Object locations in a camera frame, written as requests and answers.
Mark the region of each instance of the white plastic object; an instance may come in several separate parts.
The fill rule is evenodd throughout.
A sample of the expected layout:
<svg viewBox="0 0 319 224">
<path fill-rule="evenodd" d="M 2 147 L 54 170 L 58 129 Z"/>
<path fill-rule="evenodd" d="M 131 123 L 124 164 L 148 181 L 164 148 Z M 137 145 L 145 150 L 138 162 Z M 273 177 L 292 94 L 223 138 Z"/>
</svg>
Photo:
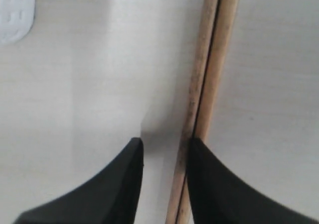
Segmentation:
<svg viewBox="0 0 319 224">
<path fill-rule="evenodd" d="M 0 45 L 22 39 L 31 29 L 35 0 L 0 0 Z"/>
</svg>

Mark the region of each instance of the wooden stick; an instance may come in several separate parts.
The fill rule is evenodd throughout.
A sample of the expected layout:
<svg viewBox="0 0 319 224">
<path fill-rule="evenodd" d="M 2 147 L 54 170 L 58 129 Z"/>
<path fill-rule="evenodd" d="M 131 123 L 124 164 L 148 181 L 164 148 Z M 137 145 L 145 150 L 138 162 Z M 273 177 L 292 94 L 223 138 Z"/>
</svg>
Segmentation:
<svg viewBox="0 0 319 224">
<path fill-rule="evenodd" d="M 189 87 L 189 99 L 182 134 L 179 143 L 173 184 L 168 204 L 165 224 L 175 224 L 182 189 L 185 180 L 187 142 L 192 137 L 197 116 L 204 73 L 207 64 L 210 41 L 218 0 L 204 0 L 202 18 L 199 26 L 194 68 Z"/>
<path fill-rule="evenodd" d="M 239 0 L 220 0 L 218 5 L 215 30 L 213 33 L 212 45 L 208 58 L 194 133 L 195 137 L 199 137 L 204 142 L 207 139 L 211 123 L 213 106 L 216 101 L 219 80 L 227 53 L 238 1 Z M 176 223 L 187 224 L 189 216 L 189 194 L 187 182 L 185 181 Z"/>
</svg>

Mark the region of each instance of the wooden rod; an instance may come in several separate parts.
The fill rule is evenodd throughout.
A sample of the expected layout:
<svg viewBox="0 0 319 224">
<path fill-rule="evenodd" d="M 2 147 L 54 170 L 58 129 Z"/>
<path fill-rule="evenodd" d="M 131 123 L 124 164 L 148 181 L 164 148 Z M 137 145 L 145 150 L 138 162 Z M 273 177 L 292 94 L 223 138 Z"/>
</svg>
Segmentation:
<svg viewBox="0 0 319 224">
<path fill-rule="evenodd" d="M 207 139 L 213 106 L 216 101 L 222 67 L 227 54 L 227 48 L 239 0 L 219 0 L 215 28 L 209 53 L 202 96 L 198 108 L 194 136 L 204 142 Z M 190 216 L 190 203 L 187 181 L 184 182 L 183 192 L 177 214 L 177 224 L 187 224 Z"/>
<path fill-rule="evenodd" d="M 179 142 L 177 161 L 165 224 L 175 224 L 185 180 L 187 141 L 192 137 L 202 92 L 218 0 L 204 0 L 192 71 L 186 117 Z"/>
</svg>

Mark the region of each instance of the wooden dowel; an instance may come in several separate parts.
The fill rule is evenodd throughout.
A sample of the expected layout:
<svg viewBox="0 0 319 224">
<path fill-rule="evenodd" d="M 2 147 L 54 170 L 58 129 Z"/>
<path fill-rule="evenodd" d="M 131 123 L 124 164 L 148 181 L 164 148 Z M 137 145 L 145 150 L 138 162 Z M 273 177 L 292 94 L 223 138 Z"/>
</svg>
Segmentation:
<svg viewBox="0 0 319 224">
<path fill-rule="evenodd" d="M 216 24 L 194 133 L 195 137 L 199 137 L 203 141 L 207 139 L 211 123 L 213 106 L 216 101 L 218 85 L 227 53 L 238 1 L 239 0 L 220 0 L 218 4 Z M 177 224 L 187 224 L 191 211 L 186 181 L 184 182 L 184 188 L 182 190 L 179 212 L 177 214 Z"/>
<path fill-rule="evenodd" d="M 189 87 L 186 118 L 180 137 L 173 184 L 165 221 L 166 224 L 175 224 L 177 218 L 178 207 L 185 179 L 187 141 L 193 135 L 195 128 L 195 120 L 203 86 L 217 3 L 218 0 L 204 0 L 203 4 L 202 17 L 199 26 L 198 41 L 195 53 L 194 68 L 192 71 Z"/>
</svg>

